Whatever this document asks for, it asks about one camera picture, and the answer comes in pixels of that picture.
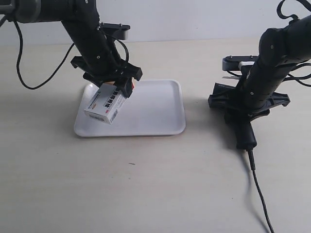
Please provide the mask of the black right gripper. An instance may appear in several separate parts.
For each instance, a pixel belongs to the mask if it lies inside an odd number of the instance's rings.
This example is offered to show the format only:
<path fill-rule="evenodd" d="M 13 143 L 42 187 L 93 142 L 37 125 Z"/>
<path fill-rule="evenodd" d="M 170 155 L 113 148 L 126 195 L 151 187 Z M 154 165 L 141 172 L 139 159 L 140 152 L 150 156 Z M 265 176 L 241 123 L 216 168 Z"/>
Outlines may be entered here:
<path fill-rule="evenodd" d="M 251 121 L 268 115 L 271 108 L 289 104 L 288 95 L 275 91 L 290 73 L 290 65 L 269 67 L 256 60 L 252 65 L 241 62 L 240 70 L 242 76 L 235 88 L 241 94 L 241 104 Z"/>

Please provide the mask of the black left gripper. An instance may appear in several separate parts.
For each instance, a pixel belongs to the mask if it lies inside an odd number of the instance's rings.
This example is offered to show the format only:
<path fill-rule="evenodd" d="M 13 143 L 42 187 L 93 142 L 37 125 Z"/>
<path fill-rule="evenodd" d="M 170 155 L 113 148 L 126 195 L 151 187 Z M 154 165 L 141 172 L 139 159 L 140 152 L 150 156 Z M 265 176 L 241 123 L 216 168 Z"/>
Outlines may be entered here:
<path fill-rule="evenodd" d="M 129 62 L 130 53 L 124 42 L 103 31 L 76 35 L 72 40 L 80 55 L 70 63 L 84 72 L 84 79 L 97 87 L 115 82 L 124 97 L 131 96 L 132 79 L 140 81 L 142 69 Z"/>

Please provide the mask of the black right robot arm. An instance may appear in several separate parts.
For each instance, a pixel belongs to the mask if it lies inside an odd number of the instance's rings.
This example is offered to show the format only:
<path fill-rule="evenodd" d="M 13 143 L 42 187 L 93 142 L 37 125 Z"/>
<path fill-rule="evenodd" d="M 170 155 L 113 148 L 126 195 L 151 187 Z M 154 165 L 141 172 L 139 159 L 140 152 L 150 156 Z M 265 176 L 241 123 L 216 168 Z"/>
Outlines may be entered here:
<path fill-rule="evenodd" d="M 238 84 L 216 83 L 210 108 L 222 109 L 225 122 L 250 122 L 270 109 L 287 106 L 287 94 L 276 89 L 298 64 L 311 58 L 311 18 L 298 19 L 283 29 L 269 28 L 260 38 L 257 56 L 227 56 L 224 71 L 240 71 Z"/>

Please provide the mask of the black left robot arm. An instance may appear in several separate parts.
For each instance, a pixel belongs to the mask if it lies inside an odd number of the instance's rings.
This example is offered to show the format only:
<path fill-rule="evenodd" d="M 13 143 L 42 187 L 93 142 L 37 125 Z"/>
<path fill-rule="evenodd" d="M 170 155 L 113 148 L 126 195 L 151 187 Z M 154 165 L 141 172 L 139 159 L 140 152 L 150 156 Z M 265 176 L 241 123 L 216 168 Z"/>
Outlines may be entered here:
<path fill-rule="evenodd" d="M 134 89 L 133 80 L 142 77 L 140 67 L 129 63 L 129 51 L 123 41 L 130 26 L 100 22 L 95 0 L 2 0 L 1 24 L 13 22 L 19 36 L 17 74 L 23 52 L 23 37 L 19 24 L 61 22 L 80 56 L 71 60 L 74 68 L 84 71 L 83 78 L 97 87 L 113 82 L 128 98 Z M 122 59 L 116 48 L 118 41 L 124 48 Z"/>

